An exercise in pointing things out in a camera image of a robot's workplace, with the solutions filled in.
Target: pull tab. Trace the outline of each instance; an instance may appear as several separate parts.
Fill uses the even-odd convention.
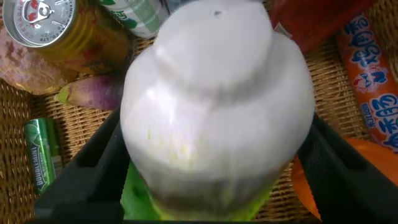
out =
[[[39,5],[36,6],[36,15],[34,15],[34,20],[30,20],[31,18],[29,18],[29,16],[27,15],[27,10],[29,5],[32,6],[32,3],[36,3],[37,4],[38,0],[27,0],[24,3],[24,7],[22,8],[22,17],[24,18],[24,20],[30,24],[33,24],[35,22],[39,22],[43,19],[46,19],[49,17],[49,15],[51,13],[54,12],[54,10],[51,10],[50,6],[48,6],[47,4],[43,3],[42,1],[39,2]]]

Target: red packaging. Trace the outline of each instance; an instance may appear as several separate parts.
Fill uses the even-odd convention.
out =
[[[278,0],[272,26],[294,40],[303,53],[338,32],[376,0]]]
[[[355,17],[336,39],[372,139],[398,153],[398,86],[369,17]]]

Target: orange sausage package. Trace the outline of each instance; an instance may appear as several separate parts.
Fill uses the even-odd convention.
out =
[[[336,38],[369,134],[398,153],[398,87],[369,17],[358,15]]]

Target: woven rattan surface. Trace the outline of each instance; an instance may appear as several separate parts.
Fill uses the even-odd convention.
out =
[[[274,1],[267,1],[272,10]],[[378,0],[368,12],[389,62],[398,73],[398,0]],[[153,40],[140,40],[137,54]],[[361,114],[345,68],[331,38],[306,55],[312,74],[319,115],[342,136],[368,139]],[[34,218],[32,206],[36,196],[30,179],[30,165],[24,145],[22,127],[32,118],[49,116],[57,120],[63,163],[69,162],[87,142],[109,112],[65,106],[53,96],[32,96],[0,80],[0,222],[22,223]],[[309,219],[296,197],[287,169],[271,195],[270,202],[259,212],[258,220]]]

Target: yellow can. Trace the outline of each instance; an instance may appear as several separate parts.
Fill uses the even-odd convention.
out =
[[[95,1],[10,0],[4,12],[16,41],[82,73],[120,69],[132,52],[126,29]]]

